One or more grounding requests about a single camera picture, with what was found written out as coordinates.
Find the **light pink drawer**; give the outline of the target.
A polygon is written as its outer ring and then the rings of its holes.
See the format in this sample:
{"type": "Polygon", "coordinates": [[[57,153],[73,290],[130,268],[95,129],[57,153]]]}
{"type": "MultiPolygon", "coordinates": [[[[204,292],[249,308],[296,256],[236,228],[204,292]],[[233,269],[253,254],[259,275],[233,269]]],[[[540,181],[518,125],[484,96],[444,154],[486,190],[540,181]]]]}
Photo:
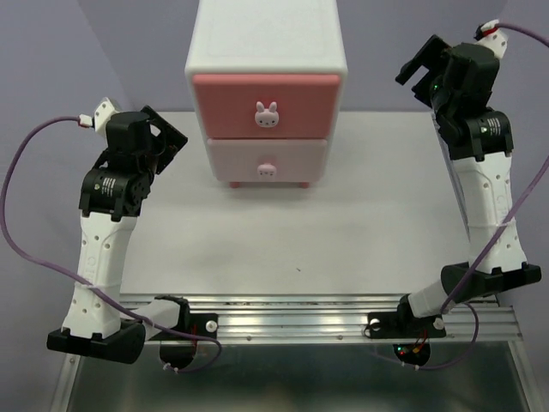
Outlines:
{"type": "Polygon", "coordinates": [[[314,183],[323,175],[323,139],[209,139],[214,176],[229,183],[314,183]]]}

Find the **dark pink drawer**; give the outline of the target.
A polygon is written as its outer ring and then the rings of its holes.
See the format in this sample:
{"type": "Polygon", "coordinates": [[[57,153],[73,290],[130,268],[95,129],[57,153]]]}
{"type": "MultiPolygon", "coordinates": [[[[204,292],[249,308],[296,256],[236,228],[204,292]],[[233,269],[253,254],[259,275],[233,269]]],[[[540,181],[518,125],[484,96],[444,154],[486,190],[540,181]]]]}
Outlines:
{"type": "Polygon", "coordinates": [[[312,74],[198,74],[197,111],[215,139],[325,138],[341,79],[312,74]]]}

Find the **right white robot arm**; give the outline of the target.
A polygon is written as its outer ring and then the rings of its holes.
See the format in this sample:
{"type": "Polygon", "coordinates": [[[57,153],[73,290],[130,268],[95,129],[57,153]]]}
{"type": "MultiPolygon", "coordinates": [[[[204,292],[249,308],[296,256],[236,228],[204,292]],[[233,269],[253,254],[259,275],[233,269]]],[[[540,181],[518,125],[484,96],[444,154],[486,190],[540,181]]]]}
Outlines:
{"type": "Polygon", "coordinates": [[[455,305],[539,282],[541,269],[528,262],[512,199],[513,137],[509,118],[489,106],[507,47],[498,31],[473,43],[449,45],[431,36],[396,77],[403,85],[419,68],[425,75],[414,97],[432,109],[462,190],[468,227],[468,260],[446,265],[438,281],[401,297],[392,312],[371,312],[370,339],[443,337],[442,316],[455,305]]]}

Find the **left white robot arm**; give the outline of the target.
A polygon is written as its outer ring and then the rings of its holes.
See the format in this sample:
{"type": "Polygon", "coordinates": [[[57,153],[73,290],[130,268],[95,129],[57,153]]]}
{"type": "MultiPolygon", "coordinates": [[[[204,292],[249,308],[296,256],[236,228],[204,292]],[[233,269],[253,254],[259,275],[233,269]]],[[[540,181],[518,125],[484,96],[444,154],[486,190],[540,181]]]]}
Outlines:
{"type": "Polygon", "coordinates": [[[155,297],[138,310],[120,302],[126,253],[142,204],[156,175],[188,142],[152,107],[138,112],[97,109],[94,128],[106,138],[81,184],[81,251],[74,292],[62,326],[46,339],[49,350],[132,364],[160,334],[191,343],[220,343],[193,323],[188,300],[155,297]]]}

